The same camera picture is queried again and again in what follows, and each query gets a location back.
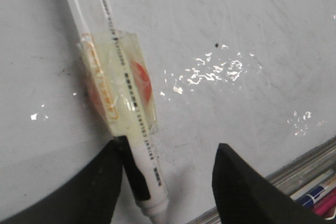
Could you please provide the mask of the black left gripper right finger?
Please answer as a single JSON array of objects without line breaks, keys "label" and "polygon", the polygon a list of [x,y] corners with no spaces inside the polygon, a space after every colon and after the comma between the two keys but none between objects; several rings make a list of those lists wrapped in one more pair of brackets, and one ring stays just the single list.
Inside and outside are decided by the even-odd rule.
[{"label": "black left gripper right finger", "polygon": [[212,189],[222,223],[327,223],[283,194],[225,143],[216,152]]}]

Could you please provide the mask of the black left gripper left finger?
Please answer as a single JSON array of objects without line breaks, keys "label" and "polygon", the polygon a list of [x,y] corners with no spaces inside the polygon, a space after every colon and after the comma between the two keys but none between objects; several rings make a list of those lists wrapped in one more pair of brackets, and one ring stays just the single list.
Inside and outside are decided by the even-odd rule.
[{"label": "black left gripper left finger", "polygon": [[77,175],[3,223],[110,223],[122,183],[122,159],[114,141]]}]

